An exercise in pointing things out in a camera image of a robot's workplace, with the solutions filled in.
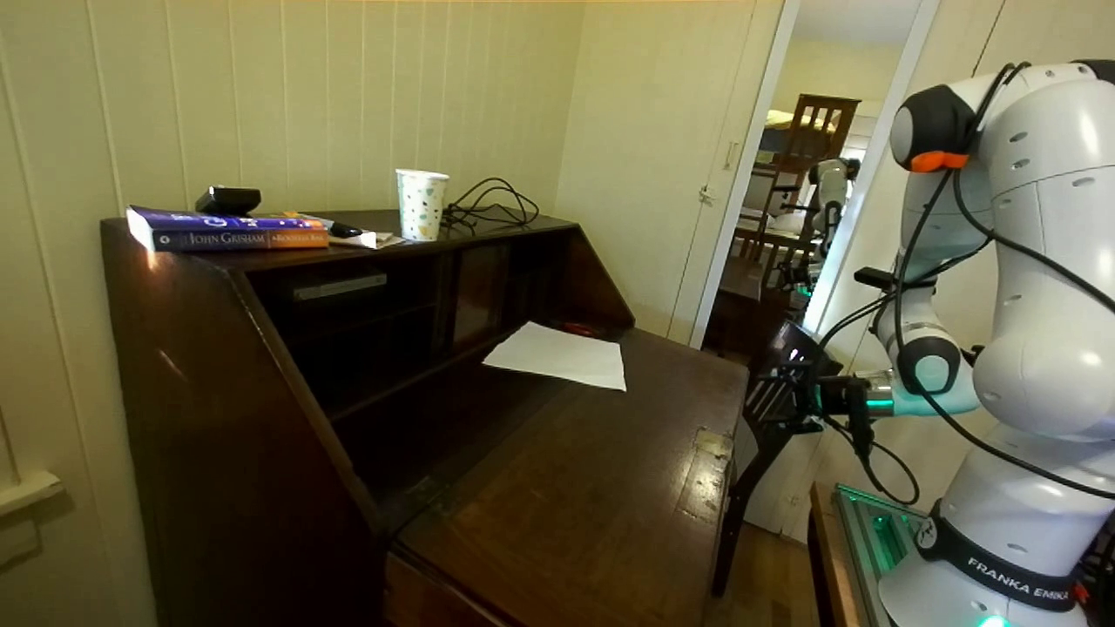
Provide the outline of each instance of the ceiling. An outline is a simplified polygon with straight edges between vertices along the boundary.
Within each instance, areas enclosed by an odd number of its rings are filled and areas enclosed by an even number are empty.
[[[802,0],[795,37],[907,40],[920,0]]]

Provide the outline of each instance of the book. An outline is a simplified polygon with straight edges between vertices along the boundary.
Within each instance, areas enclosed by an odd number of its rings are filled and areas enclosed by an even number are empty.
[[[245,252],[245,248],[326,248],[326,218],[315,217],[204,217],[133,204],[130,233],[145,252]]]

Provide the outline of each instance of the wooden secretary desk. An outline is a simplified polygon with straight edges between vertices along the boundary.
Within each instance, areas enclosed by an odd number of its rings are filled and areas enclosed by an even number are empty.
[[[575,224],[101,245],[165,627],[699,623],[747,375],[633,329]],[[620,341],[626,392],[482,365],[521,319]]]

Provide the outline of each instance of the white paper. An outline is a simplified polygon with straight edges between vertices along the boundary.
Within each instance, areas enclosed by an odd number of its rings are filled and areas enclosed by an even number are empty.
[[[533,319],[496,346],[485,355],[485,365],[626,391],[618,341],[582,339]]]

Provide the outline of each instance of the white cup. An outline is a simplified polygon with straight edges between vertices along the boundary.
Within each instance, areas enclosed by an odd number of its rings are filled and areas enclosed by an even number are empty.
[[[395,169],[405,241],[434,241],[446,204],[443,169]]]

